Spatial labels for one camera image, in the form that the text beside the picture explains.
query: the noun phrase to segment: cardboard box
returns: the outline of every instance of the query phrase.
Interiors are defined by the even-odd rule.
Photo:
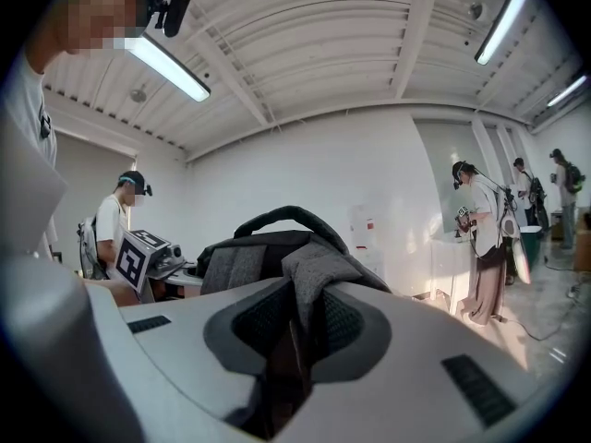
[[[591,231],[576,232],[573,270],[591,271]]]

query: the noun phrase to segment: white wall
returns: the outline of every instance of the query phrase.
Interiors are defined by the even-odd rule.
[[[147,230],[184,249],[187,218],[186,172],[184,162],[163,156],[154,147],[144,147],[136,169],[151,185],[153,196],[131,211],[131,228]]]
[[[80,269],[78,224],[94,216],[103,198],[115,189],[118,176],[131,169],[133,159],[64,135],[57,135],[55,169],[67,191],[54,213],[57,243],[64,265]]]
[[[194,162],[187,193],[190,257],[283,205],[312,211],[352,248],[349,210],[367,205],[375,212],[386,282],[409,295],[429,290],[429,236],[441,230],[440,203],[406,110],[326,115],[247,139]],[[284,222],[274,229],[293,227]]]
[[[416,121],[416,127],[425,144],[429,162],[437,184],[443,230],[455,230],[455,216],[460,207],[473,207],[474,201],[467,188],[453,189],[452,166],[458,161],[474,164],[488,174],[482,151],[476,142],[472,126],[467,123]]]
[[[45,91],[44,97],[56,131],[136,157],[137,169],[154,196],[132,209],[131,227],[182,245],[187,216],[185,153],[54,92]]]
[[[581,173],[587,176],[583,190],[577,197],[579,207],[588,207],[591,203],[591,100],[582,103],[548,128],[533,136],[541,159],[544,160],[540,179],[549,179],[556,171],[550,152],[558,148],[567,161],[575,164]],[[549,193],[549,212],[560,207],[558,189],[554,185],[544,188]]]

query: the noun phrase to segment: green bin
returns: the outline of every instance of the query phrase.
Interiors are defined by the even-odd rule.
[[[522,226],[519,231],[521,232],[521,242],[524,246],[525,255],[527,256],[529,270],[532,270],[536,264],[537,255],[541,246],[542,227]]]

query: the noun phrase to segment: black strap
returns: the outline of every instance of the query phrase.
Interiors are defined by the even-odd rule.
[[[285,207],[280,207],[279,209],[268,211],[267,213],[263,213],[262,215],[243,223],[236,229],[234,239],[242,238],[243,236],[251,236],[253,232],[282,220],[293,220],[294,222],[305,226],[321,238],[328,241],[341,253],[348,254],[349,250],[343,239],[328,223],[314,215],[312,212],[293,205],[287,205]]]

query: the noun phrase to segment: desk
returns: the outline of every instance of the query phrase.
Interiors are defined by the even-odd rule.
[[[431,294],[437,290],[450,296],[450,315],[455,315],[458,302],[470,294],[476,276],[476,257],[468,236],[455,238],[455,232],[431,237]]]

